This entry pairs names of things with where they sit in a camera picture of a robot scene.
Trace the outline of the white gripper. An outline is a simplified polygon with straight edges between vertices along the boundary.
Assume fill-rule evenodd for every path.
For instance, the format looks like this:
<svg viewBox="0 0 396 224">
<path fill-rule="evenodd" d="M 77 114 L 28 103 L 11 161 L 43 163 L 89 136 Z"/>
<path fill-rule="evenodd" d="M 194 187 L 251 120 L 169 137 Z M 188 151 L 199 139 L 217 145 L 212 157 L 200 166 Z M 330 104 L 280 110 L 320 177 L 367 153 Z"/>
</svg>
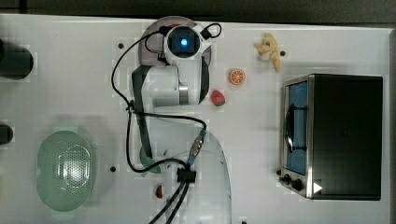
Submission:
<svg viewBox="0 0 396 224">
<path fill-rule="evenodd" d="M 201 59 L 210 65 L 211 45 L 215 37 L 209 31 L 209 26 L 179 25 L 176 28 L 163 26 L 162 35 L 164 57 L 168 64 Z"/>
</svg>

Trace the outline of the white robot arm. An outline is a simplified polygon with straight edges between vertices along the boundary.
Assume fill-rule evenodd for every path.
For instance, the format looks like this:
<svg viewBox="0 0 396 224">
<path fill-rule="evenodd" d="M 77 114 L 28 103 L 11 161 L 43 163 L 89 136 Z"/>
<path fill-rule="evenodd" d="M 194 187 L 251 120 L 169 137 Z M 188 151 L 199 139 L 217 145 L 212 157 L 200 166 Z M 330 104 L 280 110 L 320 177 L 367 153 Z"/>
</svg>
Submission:
<svg viewBox="0 0 396 224">
<path fill-rule="evenodd" d="M 204 53 L 215 38 L 208 27 L 163 26 L 163 65 L 132 72 L 140 160 L 160 174 L 163 208 L 152 224 L 232 224 L 229 171 L 219 140 L 207 124 L 161 107 L 199 105 L 209 91 Z"/>
</svg>

